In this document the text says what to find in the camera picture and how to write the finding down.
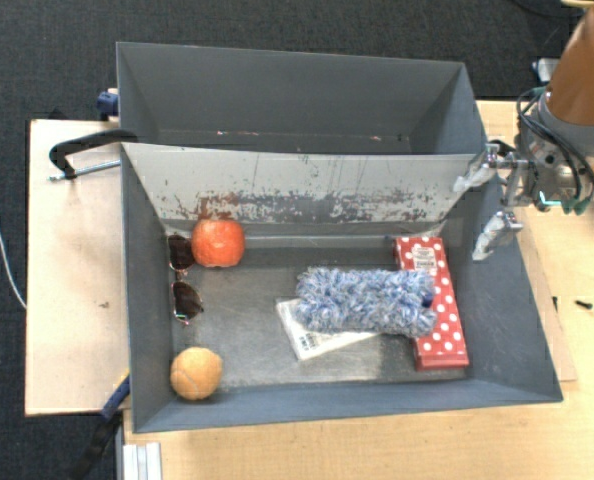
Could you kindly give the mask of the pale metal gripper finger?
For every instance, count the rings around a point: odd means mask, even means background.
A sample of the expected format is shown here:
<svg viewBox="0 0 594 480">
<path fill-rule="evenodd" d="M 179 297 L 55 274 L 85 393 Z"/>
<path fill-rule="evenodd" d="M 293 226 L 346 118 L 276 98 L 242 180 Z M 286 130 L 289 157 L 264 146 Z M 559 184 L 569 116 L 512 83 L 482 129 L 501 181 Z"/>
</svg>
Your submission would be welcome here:
<svg viewBox="0 0 594 480">
<path fill-rule="evenodd" d="M 466 172 L 456 178 L 452 191 L 466 192 L 489 182 L 497 173 L 499 149 L 498 144 L 487 143 L 484 151 L 469 162 Z"/>
<path fill-rule="evenodd" d="M 485 260 L 498 247 L 509 245 L 522 229 L 523 224 L 512 211 L 496 212 L 479 234 L 472 252 L 472 259 Z"/>
</svg>

